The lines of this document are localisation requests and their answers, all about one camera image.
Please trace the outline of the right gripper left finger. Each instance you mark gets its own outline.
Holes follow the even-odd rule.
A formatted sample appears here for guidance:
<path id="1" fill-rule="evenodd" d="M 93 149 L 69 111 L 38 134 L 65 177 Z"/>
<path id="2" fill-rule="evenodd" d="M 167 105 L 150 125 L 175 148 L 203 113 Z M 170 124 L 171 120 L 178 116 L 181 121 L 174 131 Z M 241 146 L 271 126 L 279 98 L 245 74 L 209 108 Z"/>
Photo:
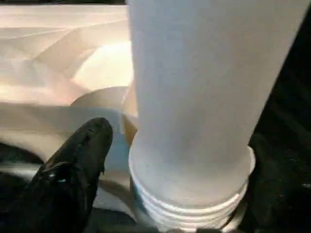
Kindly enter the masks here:
<path id="1" fill-rule="evenodd" d="M 81 233 L 113 141 L 104 117 L 85 122 L 0 212 L 3 233 Z"/>

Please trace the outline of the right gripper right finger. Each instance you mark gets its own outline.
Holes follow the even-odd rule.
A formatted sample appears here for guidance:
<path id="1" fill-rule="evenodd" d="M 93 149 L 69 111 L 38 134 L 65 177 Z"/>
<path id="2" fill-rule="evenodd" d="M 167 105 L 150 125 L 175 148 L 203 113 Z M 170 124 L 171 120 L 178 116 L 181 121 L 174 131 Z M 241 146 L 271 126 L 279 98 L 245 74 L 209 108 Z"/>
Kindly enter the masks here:
<path id="1" fill-rule="evenodd" d="M 260 134 L 250 144 L 256 156 L 247 195 L 250 232 L 309 233 L 311 168 L 299 153 Z"/>

